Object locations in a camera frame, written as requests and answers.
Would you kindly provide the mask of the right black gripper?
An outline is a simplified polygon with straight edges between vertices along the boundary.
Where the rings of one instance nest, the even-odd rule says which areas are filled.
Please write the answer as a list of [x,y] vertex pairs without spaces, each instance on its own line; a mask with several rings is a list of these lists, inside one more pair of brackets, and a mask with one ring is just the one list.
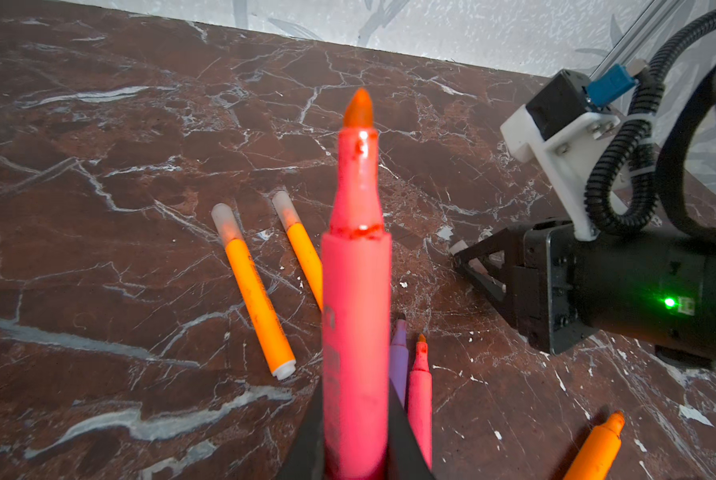
[[554,219],[504,228],[453,258],[531,347],[562,354],[596,332],[573,305],[575,244],[572,222]]

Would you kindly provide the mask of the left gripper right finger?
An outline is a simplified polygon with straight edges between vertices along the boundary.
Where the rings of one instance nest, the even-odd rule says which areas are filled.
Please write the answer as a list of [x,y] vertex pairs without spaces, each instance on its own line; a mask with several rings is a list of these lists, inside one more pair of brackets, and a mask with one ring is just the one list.
[[397,392],[389,385],[387,478],[432,479]]

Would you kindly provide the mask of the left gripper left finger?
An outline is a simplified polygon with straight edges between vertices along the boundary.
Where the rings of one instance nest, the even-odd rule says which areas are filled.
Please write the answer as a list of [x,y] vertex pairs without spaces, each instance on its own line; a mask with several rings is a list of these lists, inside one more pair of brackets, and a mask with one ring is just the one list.
[[319,380],[287,456],[276,474],[277,480],[324,479],[323,426],[323,388]]

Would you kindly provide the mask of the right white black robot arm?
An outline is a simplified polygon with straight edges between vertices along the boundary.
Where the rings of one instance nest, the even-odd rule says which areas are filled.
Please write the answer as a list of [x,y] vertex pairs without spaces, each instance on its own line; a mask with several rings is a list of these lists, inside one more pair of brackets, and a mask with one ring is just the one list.
[[657,164],[669,226],[575,239],[567,220],[515,224],[453,256],[456,270],[528,343],[558,355],[597,331],[652,343],[673,364],[716,366],[716,229],[688,212],[684,165],[716,112],[716,66],[690,97]]

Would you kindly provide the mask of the pink highlighter pair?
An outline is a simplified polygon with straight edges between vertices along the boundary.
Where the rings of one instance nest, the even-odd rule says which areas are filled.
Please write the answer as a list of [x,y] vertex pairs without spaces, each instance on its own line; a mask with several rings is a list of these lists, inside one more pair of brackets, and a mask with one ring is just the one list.
[[322,237],[325,471],[381,479],[388,443],[391,247],[378,192],[369,93],[354,94],[338,133],[337,191]]

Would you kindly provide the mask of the orange highlighter pair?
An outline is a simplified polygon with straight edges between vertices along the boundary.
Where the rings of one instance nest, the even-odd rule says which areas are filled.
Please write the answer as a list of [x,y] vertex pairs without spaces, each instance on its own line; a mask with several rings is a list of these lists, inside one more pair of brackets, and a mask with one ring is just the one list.
[[284,190],[278,191],[274,194],[272,203],[283,224],[300,267],[305,274],[315,301],[319,309],[323,310],[321,259],[288,193]]

